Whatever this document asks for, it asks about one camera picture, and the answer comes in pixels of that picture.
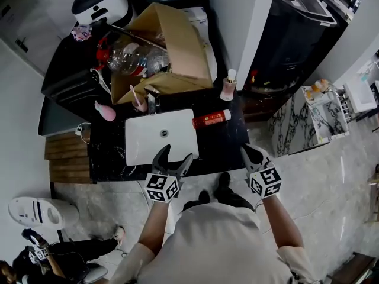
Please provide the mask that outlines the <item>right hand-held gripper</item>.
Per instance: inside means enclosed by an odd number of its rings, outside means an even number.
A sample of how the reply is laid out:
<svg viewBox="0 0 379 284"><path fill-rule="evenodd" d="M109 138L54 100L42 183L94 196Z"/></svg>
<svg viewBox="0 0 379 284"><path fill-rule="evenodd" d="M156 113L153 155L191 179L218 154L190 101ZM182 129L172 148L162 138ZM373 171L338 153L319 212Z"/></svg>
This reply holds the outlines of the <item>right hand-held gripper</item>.
<svg viewBox="0 0 379 284"><path fill-rule="evenodd" d="M261 199L269 198L280 191L281 176L271 156L261 147L243 144L240 147L243 162L248 173L248 186Z"/></svg>

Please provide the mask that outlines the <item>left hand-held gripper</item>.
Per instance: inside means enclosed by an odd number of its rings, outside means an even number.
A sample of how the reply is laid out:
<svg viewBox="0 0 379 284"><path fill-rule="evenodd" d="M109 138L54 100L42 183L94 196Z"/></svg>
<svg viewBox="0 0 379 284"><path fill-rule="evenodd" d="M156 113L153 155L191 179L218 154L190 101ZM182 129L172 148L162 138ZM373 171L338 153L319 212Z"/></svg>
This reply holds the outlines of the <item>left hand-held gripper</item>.
<svg viewBox="0 0 379 284"><path fill-rule="evenodd" d="M167 144L159 150L152 161L152 171L147 174L144 189L147 197L155 202L170 202L178 197L181 190L182 177L189 170L194 155L188 154L179 168L168 172L168 155L171 145Z"/></svg>

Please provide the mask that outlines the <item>red bottle with white cap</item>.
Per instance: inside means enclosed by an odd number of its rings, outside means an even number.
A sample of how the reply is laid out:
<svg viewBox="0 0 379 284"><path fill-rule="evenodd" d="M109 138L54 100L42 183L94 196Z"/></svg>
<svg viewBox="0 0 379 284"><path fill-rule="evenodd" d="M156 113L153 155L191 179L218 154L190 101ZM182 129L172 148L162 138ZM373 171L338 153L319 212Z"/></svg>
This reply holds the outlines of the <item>red bottle with white cap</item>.
<svg viewBox="0 0 379 284"><path fill-rule="evenodd" d="M196 117L192 119L192 125L197 130L206 126L218 124L231 119L231 112L229 109L225 109L219 112L213 112L207 115Z"/></svg>

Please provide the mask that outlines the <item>person's right forearm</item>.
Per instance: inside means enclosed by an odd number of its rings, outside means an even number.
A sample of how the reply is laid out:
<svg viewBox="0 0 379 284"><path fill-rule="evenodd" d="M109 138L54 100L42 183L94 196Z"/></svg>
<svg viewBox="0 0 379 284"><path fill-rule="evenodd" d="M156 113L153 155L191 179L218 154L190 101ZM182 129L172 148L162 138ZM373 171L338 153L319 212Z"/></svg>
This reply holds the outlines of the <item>person's right forearm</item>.
<svg viewBox="0 0 379 284"><path fill-rule="evenodd" d="M277 247L290 246L304 248L300 230L277 196L273 195L264 198L262 203Z"/></svg>

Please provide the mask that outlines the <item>person's left forearm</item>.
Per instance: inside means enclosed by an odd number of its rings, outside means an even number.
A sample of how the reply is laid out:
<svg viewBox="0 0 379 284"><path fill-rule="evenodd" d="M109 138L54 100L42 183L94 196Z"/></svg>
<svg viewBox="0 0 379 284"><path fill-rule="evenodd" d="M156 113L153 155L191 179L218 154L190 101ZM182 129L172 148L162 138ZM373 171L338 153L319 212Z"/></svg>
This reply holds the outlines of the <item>person's left forearm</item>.
<svg viewBox="0 0 379 284"><path fill-rule="evenodd" d="M168 209L168 203L154 202L138 240L138 243L146 246L155 256L163 246Z"/></svg>

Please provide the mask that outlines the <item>pink pump bottle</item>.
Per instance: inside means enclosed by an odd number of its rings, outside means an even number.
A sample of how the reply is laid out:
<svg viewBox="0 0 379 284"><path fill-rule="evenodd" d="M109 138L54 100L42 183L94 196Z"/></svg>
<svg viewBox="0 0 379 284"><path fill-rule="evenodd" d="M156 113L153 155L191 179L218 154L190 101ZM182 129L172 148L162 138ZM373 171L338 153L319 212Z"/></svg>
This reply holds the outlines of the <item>pink pump bottle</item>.
<svg viewBox="0 0 379 284"><path fill-rule="evenodd" d="M220 93L220 99L224 101L232 101L236 87L237 72L234 69L229 69L227 76L223 79L223 89Z"/></svg>

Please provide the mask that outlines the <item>pink vase-shaped bottle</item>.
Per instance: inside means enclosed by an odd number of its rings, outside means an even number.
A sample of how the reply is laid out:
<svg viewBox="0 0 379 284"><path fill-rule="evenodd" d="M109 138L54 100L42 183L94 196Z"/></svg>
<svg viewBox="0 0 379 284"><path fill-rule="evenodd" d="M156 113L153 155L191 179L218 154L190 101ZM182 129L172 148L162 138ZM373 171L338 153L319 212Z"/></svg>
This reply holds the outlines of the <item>pink vase-shaped bottle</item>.
<svg viewBox="0 0 379 284"><path fill-rule="evenodd" d="M115 120L116 112L110 106L102 105L95 101L94 107L106 121L111 122Z"/></svg>

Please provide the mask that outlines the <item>orange bottle with white cap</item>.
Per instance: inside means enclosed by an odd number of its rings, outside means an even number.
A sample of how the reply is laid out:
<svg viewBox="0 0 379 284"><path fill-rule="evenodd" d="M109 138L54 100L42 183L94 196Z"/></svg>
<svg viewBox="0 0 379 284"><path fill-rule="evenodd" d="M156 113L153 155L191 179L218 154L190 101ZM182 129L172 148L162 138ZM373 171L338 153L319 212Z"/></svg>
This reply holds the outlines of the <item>orange bottle with white cap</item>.
<svg viewBox="0 0 379 284"><path fill-rule="evenodd" d="M329 87L329 81L326 79L317 80L312 86L314 92L325 93Z"/></svg>

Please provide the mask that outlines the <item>person's right black shoe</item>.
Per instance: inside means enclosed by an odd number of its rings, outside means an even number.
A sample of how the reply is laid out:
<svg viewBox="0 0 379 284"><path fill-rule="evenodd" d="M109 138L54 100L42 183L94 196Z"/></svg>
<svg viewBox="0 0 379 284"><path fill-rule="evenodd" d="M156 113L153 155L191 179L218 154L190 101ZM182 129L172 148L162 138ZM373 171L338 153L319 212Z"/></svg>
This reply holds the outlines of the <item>person's right black shoe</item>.
<svg viewBox="0 0 379 284"><path fill-rule="evenodd" d="M218 193L226 191L229 188L229 186L230 186L230 181L231 181L230 174L228 172L223 172L219 176L219 181L218 181L218 185L217 185L216 191Z"/></svg>

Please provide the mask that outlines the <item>white rectangular sink basin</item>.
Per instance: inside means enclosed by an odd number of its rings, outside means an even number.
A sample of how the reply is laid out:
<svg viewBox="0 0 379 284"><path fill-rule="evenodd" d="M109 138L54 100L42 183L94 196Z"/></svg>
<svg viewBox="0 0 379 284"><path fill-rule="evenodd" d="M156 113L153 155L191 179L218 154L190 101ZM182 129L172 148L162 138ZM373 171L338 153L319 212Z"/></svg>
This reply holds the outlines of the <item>white rectangular sink basin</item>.
<svg viewBox="0 0 379 284"><path fill-rule="evenodd" d="M125 122L126 164L151 164L156 154L166 145L171 149L169 162L178 162L192 153L199 157L192 109L164 112L129 118Z"/></svg>

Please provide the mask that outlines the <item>black marble vanity table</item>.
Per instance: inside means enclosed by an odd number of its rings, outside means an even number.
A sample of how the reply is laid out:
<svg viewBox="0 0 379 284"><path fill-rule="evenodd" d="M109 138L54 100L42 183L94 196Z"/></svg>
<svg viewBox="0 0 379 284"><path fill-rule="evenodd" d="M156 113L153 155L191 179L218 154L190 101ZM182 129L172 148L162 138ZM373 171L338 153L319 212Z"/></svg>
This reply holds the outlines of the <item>black marble vanity table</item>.
<svg viewBox="0 0 379 284"><path fill-rule="evenodd" d="M240 153L249 137L238 95L232 101L222 101L216 88L163 95L159 112L191 109L195 117L228 109L231 119L196 131L199 158L195 159L187 176L206 175L244 168ZM93 182L144 180L152 165L129 166L126 163L125 121L138 116L132 104L113 107L117 113L113 122L99 119L91 124L88 146L89 171Z"/></svg>

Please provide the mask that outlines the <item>person's black trousers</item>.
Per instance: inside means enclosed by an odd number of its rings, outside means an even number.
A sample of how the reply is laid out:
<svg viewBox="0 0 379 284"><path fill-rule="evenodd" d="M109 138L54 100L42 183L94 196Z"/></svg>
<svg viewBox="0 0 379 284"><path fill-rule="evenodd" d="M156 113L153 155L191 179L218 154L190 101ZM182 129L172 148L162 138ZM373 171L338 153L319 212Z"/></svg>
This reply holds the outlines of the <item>person's black trousers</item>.
<svg viewBox="0 0 379 284"><path fill-rule="evenodd" d="M228 188L226 191L219 192L219 193L215 191L214 197L218 203L232 206L235 208L247 208L255 212L255 209L250 202L248 202L245 198L241 197L237 193L234 193L233 190L230 188ZM183 206L182 212L198 205L203 205L202 203L198 201L198 199L194 201L189 201Z"/></svg>

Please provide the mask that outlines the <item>dark wooden floor plinth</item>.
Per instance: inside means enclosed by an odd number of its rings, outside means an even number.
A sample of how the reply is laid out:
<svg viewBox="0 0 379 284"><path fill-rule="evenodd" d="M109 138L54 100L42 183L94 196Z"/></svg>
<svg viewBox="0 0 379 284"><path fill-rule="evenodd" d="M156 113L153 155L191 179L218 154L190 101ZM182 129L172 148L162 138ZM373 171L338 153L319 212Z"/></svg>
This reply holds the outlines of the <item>dark wooden floor plinth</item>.
<svg viewBox="0 0 379 284"><path fill-rule="evenodd" d="M243 96L241 100L246 123L267 121L278 109L273 99L256 99Z"/></svg>

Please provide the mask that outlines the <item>white marble-pattern cabinet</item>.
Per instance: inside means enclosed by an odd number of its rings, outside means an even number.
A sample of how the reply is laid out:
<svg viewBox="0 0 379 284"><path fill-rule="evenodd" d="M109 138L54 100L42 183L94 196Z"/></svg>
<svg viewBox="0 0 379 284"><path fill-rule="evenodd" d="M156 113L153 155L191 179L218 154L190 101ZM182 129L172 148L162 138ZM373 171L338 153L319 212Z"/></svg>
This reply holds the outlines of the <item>white marble-pattern cabinet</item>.
<svg viewBox="0 0 379 284"><path fill-rule="evenodd" d="M268 120L275 157L311 150L349 135L337 95L327 90L309 100L306 91L310 89L298 89Z"/></svg>

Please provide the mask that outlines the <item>chrome faucet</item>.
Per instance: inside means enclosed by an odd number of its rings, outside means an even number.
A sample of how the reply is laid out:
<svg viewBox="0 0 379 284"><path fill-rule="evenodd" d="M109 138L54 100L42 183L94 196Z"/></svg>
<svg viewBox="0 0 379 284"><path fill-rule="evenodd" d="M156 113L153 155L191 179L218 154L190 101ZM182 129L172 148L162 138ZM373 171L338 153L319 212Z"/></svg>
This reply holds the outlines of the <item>chrome faucet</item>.
<svg viewBox="0 0 379 284"><path fill-rule="evenodd" d="M148 114L156 114L156 108L160 106L159 96L161 92L152 85L146 85L144 89L147 94Z"/></svg>

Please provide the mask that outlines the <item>pink cup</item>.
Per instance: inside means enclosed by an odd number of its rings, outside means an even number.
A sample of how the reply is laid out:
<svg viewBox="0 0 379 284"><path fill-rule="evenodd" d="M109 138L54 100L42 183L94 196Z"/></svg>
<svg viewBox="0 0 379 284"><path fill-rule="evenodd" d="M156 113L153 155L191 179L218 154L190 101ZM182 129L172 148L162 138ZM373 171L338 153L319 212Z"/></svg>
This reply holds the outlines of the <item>pink cup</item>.
<svg viewBox="0 0 379 284"><path fill-rule="evenodd" d="M137 109L140 112L146 112L148 110L148 106L144 98L142 99L138 98L137 100L134 99L132 101L132 104L135 107L135 109Z"/></svg>

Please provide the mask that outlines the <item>round dark tray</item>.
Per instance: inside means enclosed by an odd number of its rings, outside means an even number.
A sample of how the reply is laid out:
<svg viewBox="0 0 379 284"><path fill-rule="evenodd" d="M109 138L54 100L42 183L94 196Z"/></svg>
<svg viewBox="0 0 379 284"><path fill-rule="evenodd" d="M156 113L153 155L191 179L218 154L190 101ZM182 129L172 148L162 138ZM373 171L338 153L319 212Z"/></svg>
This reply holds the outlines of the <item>round dark tray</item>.
<svg viewBox="0 0 379 284"><path fill-rule="evenodd" d="M276 95L279 93L284 93L285 91L289 90L295 85L296 82L292 81L291 83L285 84L284 86L281 86L279 88L271 88L266 86L251 86L250 91L261 95Z"/></svg>

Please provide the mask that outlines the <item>person's beige shirt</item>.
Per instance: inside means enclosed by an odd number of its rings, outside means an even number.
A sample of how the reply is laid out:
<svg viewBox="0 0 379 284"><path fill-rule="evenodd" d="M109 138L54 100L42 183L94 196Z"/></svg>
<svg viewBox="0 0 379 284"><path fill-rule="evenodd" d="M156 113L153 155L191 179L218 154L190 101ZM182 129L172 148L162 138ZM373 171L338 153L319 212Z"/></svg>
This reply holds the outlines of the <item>person's beige shirt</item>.
<svg viewBox="0 0 379 284"><path fill-rule="evenodd" d="M273 250L247 208L211 202L184 211L158 254L137 243L110 284L311 284L302 247Z"/></svg>

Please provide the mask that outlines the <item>white power adapter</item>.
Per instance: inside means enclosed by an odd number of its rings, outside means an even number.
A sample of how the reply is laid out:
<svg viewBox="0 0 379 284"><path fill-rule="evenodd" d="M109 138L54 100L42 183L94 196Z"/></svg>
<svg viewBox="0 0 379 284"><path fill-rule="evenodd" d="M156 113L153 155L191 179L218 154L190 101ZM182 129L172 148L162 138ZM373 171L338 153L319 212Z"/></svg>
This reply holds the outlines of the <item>white power adapter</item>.
<svg viewBox="0 0 379 284"><path fill-rule="evenodd" d="M80 136L80 137L82 137L82 136L83 136L83 133L84 133L86 130L90 129L90 127L91 127L91 124L88 123L88 122L80 123L80 124L77 126L76 130L75 130L75 134L78 135L78 136Z"/></svg>

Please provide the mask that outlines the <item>dark wooden staircase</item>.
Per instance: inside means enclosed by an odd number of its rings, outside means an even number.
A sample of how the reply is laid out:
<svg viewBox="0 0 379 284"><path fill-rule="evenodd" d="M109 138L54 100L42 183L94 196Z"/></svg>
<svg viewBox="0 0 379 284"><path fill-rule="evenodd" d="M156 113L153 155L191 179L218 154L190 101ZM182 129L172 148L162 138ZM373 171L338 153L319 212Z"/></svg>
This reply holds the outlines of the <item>dark wooden staircase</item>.
<svg viewBox="0 0 379 284"><path fill-rule="evenodd" d="M92 183L88 145L74 132L46 137L44 159L49 162L51 182Z"/></svg>

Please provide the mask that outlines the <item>dark grey landing platform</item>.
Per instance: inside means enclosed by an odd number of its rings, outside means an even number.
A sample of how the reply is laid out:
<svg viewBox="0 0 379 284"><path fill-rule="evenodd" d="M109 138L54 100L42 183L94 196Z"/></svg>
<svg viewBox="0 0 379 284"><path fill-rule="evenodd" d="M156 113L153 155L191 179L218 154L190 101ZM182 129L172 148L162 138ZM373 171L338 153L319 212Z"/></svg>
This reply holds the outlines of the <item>dark grey landing platform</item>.
<svg viewBox="0 0 379 284"><path fill-rule="evenodd" d="M53 135L75 132L78 126L89 127L91 124L83 118L60 107L49 98L44 97L38 124L38 135Z"/></svg>

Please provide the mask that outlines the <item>large open cardboard box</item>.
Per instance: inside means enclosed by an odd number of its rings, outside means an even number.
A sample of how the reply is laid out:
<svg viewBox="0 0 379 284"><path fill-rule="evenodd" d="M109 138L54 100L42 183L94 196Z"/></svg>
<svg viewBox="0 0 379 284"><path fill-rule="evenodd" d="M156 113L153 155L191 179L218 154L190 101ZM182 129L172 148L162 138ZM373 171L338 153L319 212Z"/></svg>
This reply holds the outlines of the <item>large open cardboard box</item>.
<svg viewBox="0 0 379 284"><path fill-rule="evenodd" d="M162 34L171 69L145 80L140 76L113 73L112 104L131 102L131 85L140 96L146 96L146 85L152 85L163 95L213 87L204 47L198 32L183 11L154 2L127 29L153 43L156 42L157 36Z"/></svg>

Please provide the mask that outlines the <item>black microwave oven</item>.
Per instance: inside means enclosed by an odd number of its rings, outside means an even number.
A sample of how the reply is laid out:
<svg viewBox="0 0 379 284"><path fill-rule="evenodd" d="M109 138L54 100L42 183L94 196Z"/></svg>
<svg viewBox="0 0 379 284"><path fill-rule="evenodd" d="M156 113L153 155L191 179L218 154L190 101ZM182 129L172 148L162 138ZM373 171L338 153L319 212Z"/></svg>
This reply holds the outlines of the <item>black microwave oven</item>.
<svg viewBox="0 0 379 284"><path fill-rule="evenodd" d="M111 95L100 82L94 69L74 69L50 64L41 87L41 93L66 109L77 110L94 101L111 103Z"/></svg>

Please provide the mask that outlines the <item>large black appliance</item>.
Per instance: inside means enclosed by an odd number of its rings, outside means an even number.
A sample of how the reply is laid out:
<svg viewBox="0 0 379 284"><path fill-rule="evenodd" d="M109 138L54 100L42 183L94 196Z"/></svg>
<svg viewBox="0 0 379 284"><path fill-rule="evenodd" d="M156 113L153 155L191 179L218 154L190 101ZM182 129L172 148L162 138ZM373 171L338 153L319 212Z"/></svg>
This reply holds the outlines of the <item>large black appliance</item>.
<svg viewBox="0 0 379 284"><path fill-rule="evenodd" d="M336 25L320 0L272 0L245 88L297 84L323 33ZM254 69L259 72L250 83Z"/></svg>

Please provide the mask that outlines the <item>grey padded chair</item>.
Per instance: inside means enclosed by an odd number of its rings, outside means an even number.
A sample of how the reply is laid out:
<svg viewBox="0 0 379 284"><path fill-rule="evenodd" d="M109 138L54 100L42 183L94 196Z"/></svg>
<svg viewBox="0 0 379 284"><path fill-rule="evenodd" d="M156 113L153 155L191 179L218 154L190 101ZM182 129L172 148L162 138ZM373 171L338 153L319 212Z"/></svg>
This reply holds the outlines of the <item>grey padded chair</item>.
<svg viewBox="0 0 379 284"><path fill-rule="evenodd" d="M103 279L108 273L108 269L97 263L88 263L86 265L84 276L79 282L80 284L94 284Z"/></svg>

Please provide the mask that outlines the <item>white rounded appliance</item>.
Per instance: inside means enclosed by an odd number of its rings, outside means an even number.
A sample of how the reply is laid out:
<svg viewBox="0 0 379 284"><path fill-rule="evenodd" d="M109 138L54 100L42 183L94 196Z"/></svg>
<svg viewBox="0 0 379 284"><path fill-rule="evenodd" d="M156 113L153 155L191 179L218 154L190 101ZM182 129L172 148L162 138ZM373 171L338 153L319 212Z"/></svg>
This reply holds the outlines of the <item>white rounded appliance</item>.
<svg viewBox="0 0 379 284"><path fill-rule="evenodd" d="M203 7L183 8L181 11L186 13L190 23L197 29L200 35L207 56L211 79L214 82L217 78L217 61L209 39L207 14Z"/></svg>

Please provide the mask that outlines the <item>dark wooden bench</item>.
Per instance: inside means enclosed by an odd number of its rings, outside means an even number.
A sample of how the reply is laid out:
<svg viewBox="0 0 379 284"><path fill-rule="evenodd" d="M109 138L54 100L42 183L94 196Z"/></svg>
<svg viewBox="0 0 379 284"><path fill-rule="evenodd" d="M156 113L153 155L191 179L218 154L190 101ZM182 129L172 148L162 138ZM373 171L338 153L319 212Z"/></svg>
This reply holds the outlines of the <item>dark wooden bench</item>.
<svg viewBox="0 0 379 284"><path fill-rule="evenodd" d="M330 284L359 284L374 267L377 259L372 256L353 252L332 275L327 275Z"/></svg>

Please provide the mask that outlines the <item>pink snack packet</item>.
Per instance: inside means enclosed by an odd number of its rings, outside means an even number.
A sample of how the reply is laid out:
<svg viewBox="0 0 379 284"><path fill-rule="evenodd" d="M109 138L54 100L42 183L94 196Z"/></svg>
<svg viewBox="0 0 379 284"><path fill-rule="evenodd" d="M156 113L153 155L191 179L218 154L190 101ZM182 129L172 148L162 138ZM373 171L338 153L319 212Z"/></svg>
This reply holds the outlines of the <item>pink snack packet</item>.
<svg viewBox="0 0 379 284"><path fill-rule="evenodd" d="M75 41L82 42L91 37L91 31L92 27L90 25L78 25L73 27L71 34L73 35Z"/></svg>

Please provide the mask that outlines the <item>white and black cooker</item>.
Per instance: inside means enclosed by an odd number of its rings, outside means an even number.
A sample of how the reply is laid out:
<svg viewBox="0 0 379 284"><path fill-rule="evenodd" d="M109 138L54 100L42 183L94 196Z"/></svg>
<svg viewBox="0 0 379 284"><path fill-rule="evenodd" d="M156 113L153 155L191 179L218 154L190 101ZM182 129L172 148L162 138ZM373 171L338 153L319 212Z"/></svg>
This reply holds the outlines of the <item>white and black cooker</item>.
<svg viewBox="0 0 379 284"><path fill-rule="evenodd" d="M105 18L121 28L136 16L130 0L74 0L71 11L79 24L90 25Z"/></svg>

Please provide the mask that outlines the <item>white door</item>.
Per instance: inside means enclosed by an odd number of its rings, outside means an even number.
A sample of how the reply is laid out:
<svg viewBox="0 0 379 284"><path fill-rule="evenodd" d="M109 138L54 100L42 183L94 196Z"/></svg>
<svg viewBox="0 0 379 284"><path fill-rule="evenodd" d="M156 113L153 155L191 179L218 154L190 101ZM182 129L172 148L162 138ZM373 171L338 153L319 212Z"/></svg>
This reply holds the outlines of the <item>white door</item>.
<svg viewBox="0 0 379 284"><path fill-rule="evenodd" d="M0 39L42 75L46 74L63 34L45 0L0 0ZM28 52L15 43L25 40Z"/></svg>

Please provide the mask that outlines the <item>white-handled black brush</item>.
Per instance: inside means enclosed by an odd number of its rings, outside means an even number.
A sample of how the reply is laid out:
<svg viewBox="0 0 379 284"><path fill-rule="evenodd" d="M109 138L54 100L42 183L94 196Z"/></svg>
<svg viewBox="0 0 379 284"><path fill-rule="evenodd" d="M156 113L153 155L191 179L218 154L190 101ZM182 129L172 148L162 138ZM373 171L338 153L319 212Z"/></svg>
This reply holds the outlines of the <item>white-handled black brush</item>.
<svg viewBox="0 0 379 284"><path fill-rule="evenodd" d="M111 95L111 90L109 89L109 87L107 86L105 80L104 80L104 77L102 75L102 72L101 72L101 69L98 70L98 69L95 69L95 68L90 68L90 72L91 73L96 73L97 76L98 76L98 80L99 80L99 84L102 86L102 88L109 94Z"/></svg>

